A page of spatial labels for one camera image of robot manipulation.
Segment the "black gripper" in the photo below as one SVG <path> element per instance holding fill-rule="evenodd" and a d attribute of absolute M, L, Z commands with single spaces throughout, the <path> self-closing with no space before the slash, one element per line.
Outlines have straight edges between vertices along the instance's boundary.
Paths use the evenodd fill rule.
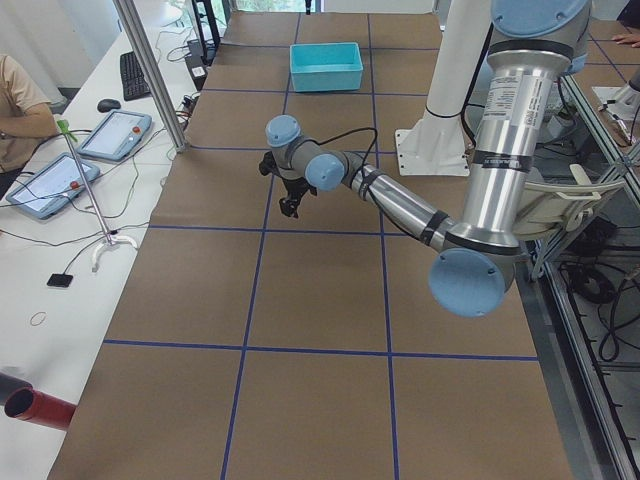
<path fill-rule="evenodd" d="M 280 211 L 290 218 L 298 218 L 298 207 L 304 195 L 309 190 L 309 184 L 304 178 L 284 179 L 286 196 L 279 200 Z"/>

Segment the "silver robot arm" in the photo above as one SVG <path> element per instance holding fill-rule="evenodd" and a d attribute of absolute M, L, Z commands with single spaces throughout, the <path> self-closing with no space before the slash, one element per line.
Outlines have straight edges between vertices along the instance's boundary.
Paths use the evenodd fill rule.
<path fill-rule="evenodd" d="M 584 62 L 586 1 L 495 1 L 488 62 L 493 71 L 479 125 L 463 215 L 454 220 L 358 154 L 331 151 L 305 136 L 289 115 L 266 126 L 259 165 L 280 178 L 283 214 L 306 193 L 338 186 L 375 205 L 408 236 L 438 253 L 429 287 L 446 310 L 479 317 L 502 302 L 520 252 L 513 225 L 552 84 Z"/>

